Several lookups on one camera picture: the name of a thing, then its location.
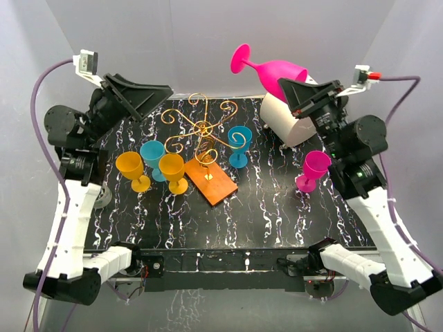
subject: wooden base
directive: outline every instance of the wooden base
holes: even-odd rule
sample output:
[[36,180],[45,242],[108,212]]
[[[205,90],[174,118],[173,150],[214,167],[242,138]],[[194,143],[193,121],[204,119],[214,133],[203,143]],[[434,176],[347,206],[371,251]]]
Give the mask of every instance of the wooden base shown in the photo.
[[216,204],[237,191],[238,186],[232,182],[217,163],[212,163],[208,167],[210,175],[213,176],[209,181],[205,177],[208,174],[207,169],[200,166],[196,158],[185,164],[185,173],[208,202],[212,206],[216,206]]

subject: pink wine glass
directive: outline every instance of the pink wine glass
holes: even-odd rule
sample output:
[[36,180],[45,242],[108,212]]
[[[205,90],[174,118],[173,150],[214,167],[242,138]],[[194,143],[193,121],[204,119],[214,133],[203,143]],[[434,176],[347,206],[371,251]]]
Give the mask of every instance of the pink wine glass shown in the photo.
[[322,151],[311,151],[303,163],[303,175],[296,178],[297,188],[301,192],[312,192],[316,189],[316,180],[326,174],[331,165],[331,158]]
[[280,78],[306,82],[306,68],[283,60],[273,60],[263,64],[254,64],[249,61],[249,55],[251,55],[251,48],[248,44],[239,46],[230,61],[230,71],[234,74],[238,74],[246,65],[251,66],[257,71],[263,87],[271,95],[274,95],[283,102],[286,102],[286,98],[284,97],[282,88],[280,88],[280,85],[278,84]]

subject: robotic arm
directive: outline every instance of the robotic arm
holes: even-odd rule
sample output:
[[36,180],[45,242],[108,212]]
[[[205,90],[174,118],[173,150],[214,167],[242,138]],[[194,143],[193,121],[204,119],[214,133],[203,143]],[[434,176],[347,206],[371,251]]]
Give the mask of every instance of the robotic arm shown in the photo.
[[[56,105],[44,117],[49,144],[60,160],[60,173],[68,188],[70,203],[63,213],[66,197],[59,184],[53,227],[42,260],[35,272],[27,273],[24,288],[37,290],[51,250],[55,256],[44,280],[42,295],[51,299],[90,305],[97,298],[100,285],[118,271],[138,268],[139,249],[132,243],[118,242],[104,253],[84,259],[83,248],[93,205],[105,178],[107,151],[96,143],[117,123],[129,118],[141,121],[168,99],[172,89],[166,85],[136,84],[119,74],[96,75],[97,53],[82,50],[73,56],[75,72],[99,86],[86,113]],[[62,236],[56,233],[66,217]]]
[[311,118],[332,157],[334,187],[365,224],[384,262],[365,259],[326,238],[309,247],[308,256],[295,262],[297,269],[304,274],[335,270],[369,290],[385,313],[396,315],[440,291],[443,277],[410,249],[417,243],[396,211],[397,224],[390,219],[386,180],[372,158],[388,148],[384,121],[371,115],[351,123],[345,119],[347,95],[368,90],[380,76],[368,66],[357,66],[354,84],[346,90],[337,80],[310,85],[281,78],[279,83],[292,114]]

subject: white cylinder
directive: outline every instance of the white cylinder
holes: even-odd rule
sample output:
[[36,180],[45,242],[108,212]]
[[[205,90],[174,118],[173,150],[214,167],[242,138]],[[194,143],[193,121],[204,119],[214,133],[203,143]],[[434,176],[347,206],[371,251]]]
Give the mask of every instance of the white cylinder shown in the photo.
[[288,105],[270,93],[263,98],[260,117],[288,147],[295,147],[316,133],[311,119],[295,119]]

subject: table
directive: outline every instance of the table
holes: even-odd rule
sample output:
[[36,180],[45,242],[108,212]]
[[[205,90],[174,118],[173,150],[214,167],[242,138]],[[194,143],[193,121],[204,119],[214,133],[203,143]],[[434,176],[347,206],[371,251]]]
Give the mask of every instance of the table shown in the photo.
[[[210,122],[216,123],[222,117],[219,106],[223,101],[209,100]],[[319,138],[314,136],[300,146],[282,149],[282,142],[272,130],[263,128],[259,117],[261,99],[234,101],[239,111],[215,134],[227,142],[228,130],[235,125],[245,125],[253,132],[246,153],[249,162],[244,169],[232,168],[228,162],[231,150],[216,145],[217,162],[237,183],[238,192],[213,208],[191,181],[181,196],[172,195],[167,183],[155,181],[144,194],[131,190],[130,181],[115,167],[116,158],[126,151],[139,151],[148,140],[165,142],[172,135],[190,130],[190,125],[181,119],[174,124],[162,123],[161,112],[177,108],[192,121],[204,116],[203,102],[192,106],[187,100],[168,100],[142,123],[124,120],[103,138],[101,147],[108,149],[110,156],[105,181],[114,197],[106,208],[93,212],[85,251],[104,250],[115,241],[128,241],[159,255],[258,250],[263,257],[280,255],[276,254],[279,250],[306,250],[325,237],[347,247],[373,247],[364,225],[334,190],[329,177],[322,178],[311,194],[302,194],[295,188],[294,178],[302,173],[306,154],[323,149]],[[181,142],[185,146],[181,155],[188,161],[197,138],[189,136]],[[151,171],[145,168],[146,174]]]

